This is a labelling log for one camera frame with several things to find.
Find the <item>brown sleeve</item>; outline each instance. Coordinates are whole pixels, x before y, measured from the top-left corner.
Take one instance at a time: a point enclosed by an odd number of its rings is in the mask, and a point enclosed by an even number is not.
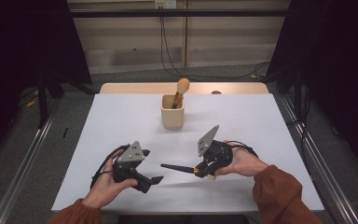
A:
[[[263,223],[322,223],[301,201],[301,184],[270,165],[255,176],[253,195]]]
[[[81,201],[82,199],[78,199],[71,206],[62,209],[48,224],[102,224],[101,209],[88,208]]]

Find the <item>human hand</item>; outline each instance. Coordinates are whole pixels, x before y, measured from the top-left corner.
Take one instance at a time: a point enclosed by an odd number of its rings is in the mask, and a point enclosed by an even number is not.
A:
[[[225,143],[234,146],[235,144],[224,141]],[[232,148],[232,163],[229,166],[222,167],[214,173],[218,175],[239,174],[244,176],[255,176],[263,171],[268,165],[252,155],[245,148],[234,147]]]
[[[103,172],[113,171],[113,159],[123,152],[124,150],[122,149],[117,151],[106,162],[103,167]],[[102,208],[110,204],[122,190],[136,185],[138,185],[138,182],[135,179],[126,179],[120,183],[116,183],[113,179],[113,172],[104,173],[100,175],[82,203],[90,208]]]

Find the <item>white table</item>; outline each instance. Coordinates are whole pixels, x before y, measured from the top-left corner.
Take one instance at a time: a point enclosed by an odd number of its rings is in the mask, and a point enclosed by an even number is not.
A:
[[[276,164],[299,180],[309,209],[324,209],[271,94],[186,94],[185,125],[179,130],[162,127],[160,98],[161,94],[155,93],[95,96],[53,211],[84,197],[106,155],[134,141],[151,151],[138,172],[164,178],[146,194],[124,190],[104,212],[172,215],[257,211],[251,177],[227,175],[213,181],[160,167],[161,163],[195,166],[201,162],[197,140],[216,124],[220,129],[215,140],[237,140],[253,147],[263,161]]]

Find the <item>black pole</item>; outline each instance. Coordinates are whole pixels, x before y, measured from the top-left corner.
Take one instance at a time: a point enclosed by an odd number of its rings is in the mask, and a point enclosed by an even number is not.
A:
[[[43,72],[39,72],[39,76],[37,78],[37,97],[39,98],[39,110],[40,110],[39,129],[40,129],[48,120],[48,102],[46,98],[46,89],[45,89],[45,82],[43,79]]]
[[[124,18],[124,17],[287,17],[312,14],[311,10],[288,9],[72,9],[73,18]]]
[[[295,83],[295,112],[298,121],[303,121],[301,113],[301,73],[300,69],[296,68],[296,83]]]

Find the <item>black cable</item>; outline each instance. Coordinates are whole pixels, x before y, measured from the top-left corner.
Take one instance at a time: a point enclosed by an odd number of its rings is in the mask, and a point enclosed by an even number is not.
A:
[[[101,164],[100,168],[97,170],[97,172],[95,172],[95,175],[91,178],[91,184],[90,184],[90,189],[92,189],[92,187],[94,186],[94,184],[97,182],[98,178],[100,177],[100,175],[108,173],[108,172],[112,172],[112,171],[107,171],[107,172],[101,172],[101,170],[103,169],[103,167],[106,165],[107,161],[109,161],[109,159],[119,150],[121,149],[127,149],[130,145],[125,145],[125,146],[120,146],[118,148],[116,148],[115,150],[113,150],[113,152],[111,152],[104,160],[103,163]]]
[[[268,76],[264,77],[263,79],[260,80],[260,82],[263,83],[268,83],[270,81],[273,81],[275,77],[283,74],[284,72],[286,72],[288,69],[292,68],[293,66],[291,64],[286,65],[285,67],[281,67],[278,70],[272,72],[271,74],[269,74]]]
[[[228,143],[237,143],[237,144],[239,144],[239,145],[230,146],[229,148],[234,148],[234,147],[242,147],[242,148],[245,148],[249,153],[253,154],[254,156],[256,156],[256,157],[258,158],[257,154],[255,153],[255,151],[253,150],[252,147],[248,147],[248,146],[246,146],[244,143],[239,142],[239,141],[227,141],[227,142],[228,142]]]
[[[254,70],[248,74],[245,74],[245,75],[242,75],[242,76],[237,76],[237,77],[219,77],[219,76],[196,76],[196,75],[183,75],[181,74],[174,66],[173,66],[173,63],[172,63],[172,59],[171,59],[171,54],[168,50],[168,43],[167,43],[167,37],[166,37],[166,34],[165,34],[165,23],[164,23],[164,18],[163,17],[160,17],[160,31],[161,31],[161,51],[160,51],[160,56],[161,56],[161,63],[162,63],[162,66],[164,68],[164,70],[172,75],[172,76],[175,76],[175,77],[187,77],[189,79],[192,79],[192,80],[195,80],[195,81],[198,81],[200,82],[199,80],[195,79],[194,77],[211,77],[211,78],[241,78],[241,77],[248,77],[250,75],[252,75],[253,73],[255,73],[257,70],[259,70],[260,68],[262,68],[265,64],[268,64],[269,62],[262,62],[262,63],[258,63],[255,65],[254,67]],[[171,64],[171,67],[173,68],[173,70],[178,74],[173,74],[171,73],[166,67],[165,67],[165,64],[164,64],[164,60],[163,60],[163,56],[162,56],[162,49],[163,49],[163,42],[165,42],[165,49],[167,51],[167,54],[168,54],[168,58],[169,58],[169,61],[170,61],[170,64]]]
[[[171,60],[171,54],[168,50],[168,43],[167,43],[167,37],[165,35],[165,24],[164,24],[164,18],[163,17],[160,17],[159,18],[159,23],[160,23],[160,31],[161,31],[161,52],[160,52],[160,57],[161,57],[161,63],[162,63],[162,67],[164,68],[164,70],[172,75],[172,76],[175,76],[175,77],[186,77],[184,76],[183,74],[181,74],[176,68],[175,66],[173,66],[173,63],[172,63],[172,60]],[[162,56],[162,49],[163,49],[163,43],[165,42],[165,49],[167,51],[167,54],[168,54],[168,58],[170,60],[170,63],[171,63],[171,67],[173,68],[173,70],[175,70],[175,72],[178,74],[174,74],[174,73],[171,73],[166,67],[165,67],[165,63],[164,63],[164,59],[163,59],[163,56]],[[198,81],[200,82],[199,80],[196,80],[195,78],[192,78],[192,77],[187,77],[188,79],[192,79],[194,81]]]

